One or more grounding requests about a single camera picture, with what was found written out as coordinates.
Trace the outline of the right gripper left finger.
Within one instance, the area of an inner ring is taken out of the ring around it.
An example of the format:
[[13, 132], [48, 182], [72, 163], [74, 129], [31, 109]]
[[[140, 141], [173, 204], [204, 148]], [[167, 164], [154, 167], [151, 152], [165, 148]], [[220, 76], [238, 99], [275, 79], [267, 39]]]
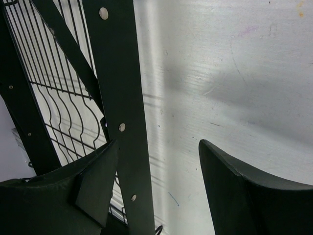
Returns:
[[111, 141], [50, 173], [1, 182], [1, 234], [100, 234], [108, 218], [118, 155], [118, 142]]

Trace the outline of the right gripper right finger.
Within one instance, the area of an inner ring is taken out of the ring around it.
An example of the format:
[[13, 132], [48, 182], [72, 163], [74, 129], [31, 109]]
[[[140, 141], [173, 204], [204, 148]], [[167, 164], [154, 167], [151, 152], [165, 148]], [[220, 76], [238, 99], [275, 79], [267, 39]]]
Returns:
[[217, 235], [311, 235], [313, 187], [251, 166], [207, 140], [201, 171]]

